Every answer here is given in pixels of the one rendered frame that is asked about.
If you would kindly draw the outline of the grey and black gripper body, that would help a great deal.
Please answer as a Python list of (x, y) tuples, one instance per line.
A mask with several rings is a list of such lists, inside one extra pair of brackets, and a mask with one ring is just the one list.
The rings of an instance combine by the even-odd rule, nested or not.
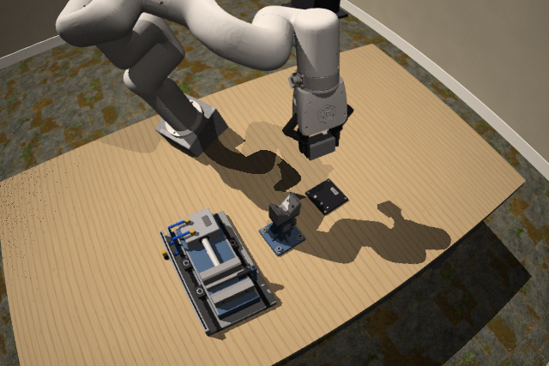
[(347, 120), (347, 94), (343, 79), (324, 91), (313, 91), (295, 83), (293, 115), (302, 135), (314, 135), (343, 124)]

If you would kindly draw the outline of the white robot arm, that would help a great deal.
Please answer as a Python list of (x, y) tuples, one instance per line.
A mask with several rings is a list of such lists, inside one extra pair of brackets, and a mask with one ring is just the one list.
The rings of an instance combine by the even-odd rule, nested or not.
[(185, 52), (164, 19), (187, 27), (216, 55), (251, 69), (279, 69), (294, 46), (297, 69), (288, 78), (291, 88), (297, 83), (324, 91), (339, 83), (340, 21), (328, 9), (268, 6), (256, 13), (252, 25), (215, 0), (69, 0), (56, 29), (70, 45), (96, 45), (125, 70), (126, 87), (166, 121), (168, 132), (185, 137), (199, 128), (203, 112), (167, 77)]

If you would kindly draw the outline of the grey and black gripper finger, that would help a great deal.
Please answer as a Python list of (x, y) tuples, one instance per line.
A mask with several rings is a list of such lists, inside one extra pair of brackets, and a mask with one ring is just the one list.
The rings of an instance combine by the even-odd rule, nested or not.
[[(354, 112), (354, 109), (350, 106), (350, 105), (347, 105), (347, 117), (350, 117), (351, 114)], [(342, 131), (343, 129), (343, 125), (345, 123), (343, 123), (342, 125), (340, 126), (337, 126), (337, 127), (334, 127), (332, 129), (329, 129), (329, 132), (334, 136), (335, 138), (335, 146), (338, 147), (339, 146), (339, 133)]]
[(299, 142), (299, 151), (305, 155), (306, 158), (310, 157), (310, 143), (308, 142), (308, 136), (304, 136), (300, 133), (299, 128), (296, 130), (295, 127), (298, 125), (297, 123), (297, 114), (292, 116), (292, 118), (289, 120), (289, 122), (286, 124), (286, 126), (282, 129), (282, 132), (288, 136), (293, 138), (295, 141)]

